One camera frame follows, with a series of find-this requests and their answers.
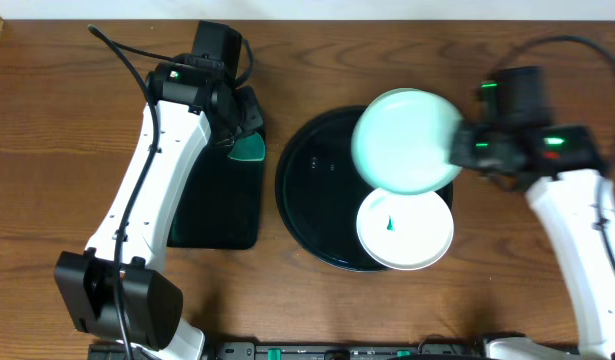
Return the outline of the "green scrub sponge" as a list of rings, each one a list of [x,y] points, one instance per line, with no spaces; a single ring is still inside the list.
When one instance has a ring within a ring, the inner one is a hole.
[[[262,162],[266,157],[264,138],[258,132],[254,132],[248,137],[238,139],[228,157],[239,162]]]

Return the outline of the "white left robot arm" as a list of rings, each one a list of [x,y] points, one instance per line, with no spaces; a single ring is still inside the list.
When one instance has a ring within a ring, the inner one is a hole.
[[[77,330],[123,358],[198,359],[204,333],[164,276],[169,247],[247,249],[256,241],[265,126],[233,61],[167,60],[139,82],[140,137],[115,199],[54,278]]]

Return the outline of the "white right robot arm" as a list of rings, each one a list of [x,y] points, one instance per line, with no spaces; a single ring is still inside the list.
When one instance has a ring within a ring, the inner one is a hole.
[[[615,200],[588,129],[464,122],[449,161],[515,179],[562,272],[577,323],[577,358],[615,359]]]

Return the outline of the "light green plate with smear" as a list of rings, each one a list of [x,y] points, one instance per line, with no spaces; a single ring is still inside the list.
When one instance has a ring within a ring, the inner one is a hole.
[[[463,116],[435,93],[398,88],[363,111],[352,132],[352,161],[371,187],[395,194],[437,191],[461,168],[449,161],[453,135]]]

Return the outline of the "white plate with green spot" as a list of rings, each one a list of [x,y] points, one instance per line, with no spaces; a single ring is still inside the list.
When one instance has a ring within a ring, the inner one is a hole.
[[[356,233],[365,252],[395,270],[413,271],[439,261],[454,235],[454,219],[440,195],[397,195],[372,191],[356,216]]]

